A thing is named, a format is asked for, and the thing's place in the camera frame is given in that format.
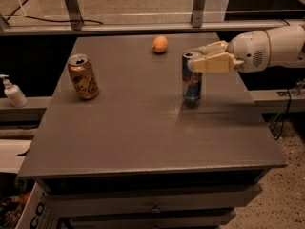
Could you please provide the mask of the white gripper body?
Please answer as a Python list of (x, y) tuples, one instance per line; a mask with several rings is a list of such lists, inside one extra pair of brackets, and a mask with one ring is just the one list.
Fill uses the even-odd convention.
[(234, 69), (241, 73), (264, 71), (270, 60), (270, 43), (266, 32), (241, 33), (228, 45), (227, 51), (234, 55)]

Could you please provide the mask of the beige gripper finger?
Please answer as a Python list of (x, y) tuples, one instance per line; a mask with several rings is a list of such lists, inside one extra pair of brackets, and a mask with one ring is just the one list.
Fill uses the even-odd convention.
[(244, 60), (237, 60), (233, 54), (222, 52), (191, 59), (188, 68), (194, 73), (228, 73), (243, 63)]
[(198, 56), (214, 56), (227, 52), (227, 48), (228, 48), (228, 42), (217, 41), (212, 44), (191, 49), (191, 52), (192, 54)]

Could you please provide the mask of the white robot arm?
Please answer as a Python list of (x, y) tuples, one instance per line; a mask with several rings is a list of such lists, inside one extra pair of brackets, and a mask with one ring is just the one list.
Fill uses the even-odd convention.
[(254, 73), (275, 66), (303, 68), (304, 45), (305, 30), (299, 25), (245, 32), (230, 42), (195, 48), (199, 56), (188, 62), (188, 68), (195, 73)]

